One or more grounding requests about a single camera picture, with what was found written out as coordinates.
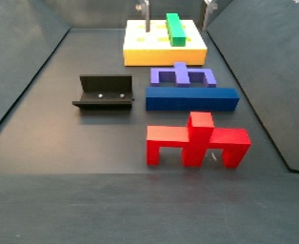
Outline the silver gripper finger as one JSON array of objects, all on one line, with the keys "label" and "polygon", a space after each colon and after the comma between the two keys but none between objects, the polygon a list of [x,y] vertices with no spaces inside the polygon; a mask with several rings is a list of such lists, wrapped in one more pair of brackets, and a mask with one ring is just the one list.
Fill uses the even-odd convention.
[{"label": "silver gripper finger", "polygon": [[218,0],[204,0],[203,30],[207,29],[210,15],[219,9]]},{"label": "silver gripper finger", "polygon": [[146,19],[146,30],[150,31],[150,0],[139,0],[136,11],[143,14]]}]

